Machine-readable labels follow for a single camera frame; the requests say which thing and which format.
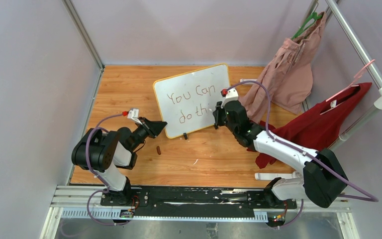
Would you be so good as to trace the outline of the red hanging garment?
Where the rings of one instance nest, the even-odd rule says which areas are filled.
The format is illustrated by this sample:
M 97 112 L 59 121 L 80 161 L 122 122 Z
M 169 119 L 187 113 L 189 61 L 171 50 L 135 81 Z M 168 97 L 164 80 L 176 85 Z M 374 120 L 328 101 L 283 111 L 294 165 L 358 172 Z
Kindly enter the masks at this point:
M 339 136 L 340 128 L 372 83 L 359 83 L 322 101 L 286 125 L 269 130 L 286 140 L 318 151 L 330 146 Z

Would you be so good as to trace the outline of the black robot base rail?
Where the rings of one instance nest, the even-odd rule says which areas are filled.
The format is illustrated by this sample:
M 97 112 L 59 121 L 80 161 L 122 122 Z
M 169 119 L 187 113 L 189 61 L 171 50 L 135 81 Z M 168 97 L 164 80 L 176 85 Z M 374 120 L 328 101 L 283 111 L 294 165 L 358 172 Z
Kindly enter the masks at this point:
M 309 200 L 286 200 L 270 205 L 262 189 L 138 186 L 122 203 L 99 186 L 58 186 L 46 217 L 49 230 L 69 220 L 90 220 L 99 226 L 123 226 L 131 221 L 250 222 L 283 226 L 314 213 L 334 213 L 341 225 L 353 221 L 344 200 L 323 209 Z

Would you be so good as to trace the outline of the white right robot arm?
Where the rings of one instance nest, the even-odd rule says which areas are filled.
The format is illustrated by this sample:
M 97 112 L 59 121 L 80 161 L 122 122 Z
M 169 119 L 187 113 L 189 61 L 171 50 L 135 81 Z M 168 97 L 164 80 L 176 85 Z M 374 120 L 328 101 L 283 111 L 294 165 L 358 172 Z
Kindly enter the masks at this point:
M 241 146 L 280 160 L 301 174 L 292 179 L 274 178 L 263 190 L 267 206 L 309 199 L 328 208 L 347 187 L 348 178 L 333 151 L 306 148 L 273 134 L 250 121 L 239 101 L 217 102 L 213 116 L 215 127 L 227 127 Z

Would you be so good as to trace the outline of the green clothes hanger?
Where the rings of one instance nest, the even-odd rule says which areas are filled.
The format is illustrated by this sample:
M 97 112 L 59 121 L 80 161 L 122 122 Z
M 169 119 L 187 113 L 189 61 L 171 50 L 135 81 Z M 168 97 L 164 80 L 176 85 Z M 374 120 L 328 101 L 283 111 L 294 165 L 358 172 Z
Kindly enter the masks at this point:
M 307 29 L 309 29 L 313 24 L 316 23 L 317 20 L 321 19 L 323 17 L 323 14 L 318 14 L 317 12 L 312 12 L 303 22 L 302 25 L 299 27 L 298 31 L 291 37 L 291 40 L 295 40 L 297 37 L 299 37 L 302 33 L 304 33 Z

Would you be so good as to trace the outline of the pink clothes hanger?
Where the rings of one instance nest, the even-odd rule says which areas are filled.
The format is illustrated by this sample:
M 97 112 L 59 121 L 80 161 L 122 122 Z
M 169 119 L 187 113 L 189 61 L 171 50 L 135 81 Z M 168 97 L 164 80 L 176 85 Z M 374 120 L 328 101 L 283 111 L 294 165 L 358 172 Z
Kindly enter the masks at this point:
M 363 66 L 363 68 L 361 68 L 353 77 L 353 80 L 352 82 L 346 86 L 345 88 L 343 88 L 342 90 L 340 90 L 339 92 L 335 93 L 334 95 L 332 95 L 331 97 L 329 97 L 328 99 L 326 99 L 325 101 L 328 102 L 328 101 L 331 101 L 334 97 L 338 96 L 340 93 L 344 92 L 345 90 L 351 88 L 351 87 L 355 87 L 357 86 L 357 82 L 362 78 L 362 76 L 367 72 L 368 70 L 368 67 L 370 65 L 372 65 L 373 63 L 375 62 L 375 59 L 371 60 L 370 62 L 368 62 L 366 65 Z

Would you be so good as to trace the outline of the metal clothes rack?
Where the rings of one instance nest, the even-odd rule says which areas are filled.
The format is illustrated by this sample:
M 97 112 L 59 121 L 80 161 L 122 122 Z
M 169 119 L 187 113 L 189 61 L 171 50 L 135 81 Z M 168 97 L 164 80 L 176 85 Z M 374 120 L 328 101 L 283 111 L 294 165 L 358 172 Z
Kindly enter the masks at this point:
M 262 1 L 257 44 L 263 48 L 263 64 L 270 61 L 286 37 L 296 32 L 308 4 L 306 0 Z M 342 0 L 338 6 L 382 74 L 382 0 Z M 338 20 L 331 16 L 312 64 L 310 102 L 322 101 L 347 86 L 362 65 Z M 382 189 L 382 111 L 343 143 L 337 153 L 350 180 L 377 194 Z

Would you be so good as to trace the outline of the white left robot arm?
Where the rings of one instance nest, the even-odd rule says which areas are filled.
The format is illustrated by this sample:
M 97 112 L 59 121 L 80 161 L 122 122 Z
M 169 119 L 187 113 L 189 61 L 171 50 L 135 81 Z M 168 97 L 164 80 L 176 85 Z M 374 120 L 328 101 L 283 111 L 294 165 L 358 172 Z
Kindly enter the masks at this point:
M 132 202 L 134 196 L 130 180 L 119 169 L 133 169 L 137 151 L 146 139 L 156 138 L 167 122 L 139 117 L 136 126 L 135 130 L 121 127 L 108 132 L 97 127 L 91 128 L 72 151 L 72 163 L 90 171 L 106 186 L 102 205 L 126 206 Z

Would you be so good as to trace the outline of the aluminium corner frame post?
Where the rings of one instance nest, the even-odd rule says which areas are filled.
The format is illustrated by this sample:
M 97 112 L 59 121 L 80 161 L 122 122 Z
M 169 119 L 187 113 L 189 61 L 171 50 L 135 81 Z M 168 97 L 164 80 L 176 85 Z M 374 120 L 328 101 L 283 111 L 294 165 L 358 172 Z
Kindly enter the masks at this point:
M 79 32 L 81 38 L 83 39 L 89 53 L 91 54 L 93 60 L 95 61 L 96 65 L 98 66 L 99 70 L 101 72 L 104 71 L 105 65 L 103 64 L 103 61 L 101 57 L 99 56 L 97 49 L 95 45 L 93 44 L 92 39 L 90 38 L 85 25 L 83 24 L 83 21 L 81 20 L 80 15 L 78 14 L 76 7 L 72 0 L 62 0 L 62 3 L 64 4 L 69 16 L 71 17 L 74 25 L 77 28 L 77 31 Z

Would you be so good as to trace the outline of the pink hanging garment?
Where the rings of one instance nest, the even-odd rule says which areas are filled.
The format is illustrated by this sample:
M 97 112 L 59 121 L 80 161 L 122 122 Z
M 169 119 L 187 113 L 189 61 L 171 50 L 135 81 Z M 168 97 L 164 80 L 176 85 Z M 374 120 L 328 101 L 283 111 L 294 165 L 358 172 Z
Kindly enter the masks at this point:
M 250 120 L 260 122 L 269 102 L 293 114 L 302 111 L 302 103 L 312 90 L 311 62 L 319 48 L 326 19 L 326 13 L 321 12 L 320 18 L 300 36 L 286 38 L 257 79 L 264 87 L 252 84 L 247 94 L 240 96 Z

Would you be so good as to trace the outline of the yellow framed whiteboard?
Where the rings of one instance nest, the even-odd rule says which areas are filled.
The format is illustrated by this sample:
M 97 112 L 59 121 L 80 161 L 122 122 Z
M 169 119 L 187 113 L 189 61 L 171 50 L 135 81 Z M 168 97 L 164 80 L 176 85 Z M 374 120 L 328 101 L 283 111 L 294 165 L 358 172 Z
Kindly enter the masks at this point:
M 153 90 L 165 127 L 173 139 L 214 125 L 216 103 L 230 86 L 227 64 L 217 64 L 154 82 Z

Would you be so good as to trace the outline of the white whiteboard eraser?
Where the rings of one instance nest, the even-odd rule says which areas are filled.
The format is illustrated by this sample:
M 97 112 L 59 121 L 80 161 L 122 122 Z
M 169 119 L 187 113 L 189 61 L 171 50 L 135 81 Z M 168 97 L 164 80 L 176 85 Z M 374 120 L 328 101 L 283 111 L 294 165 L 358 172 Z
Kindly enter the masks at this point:
M 240 79 L 240 82 L 242 82 L 243 85 L 251 85 L 253 81 L 256 81 L 257 79 Z

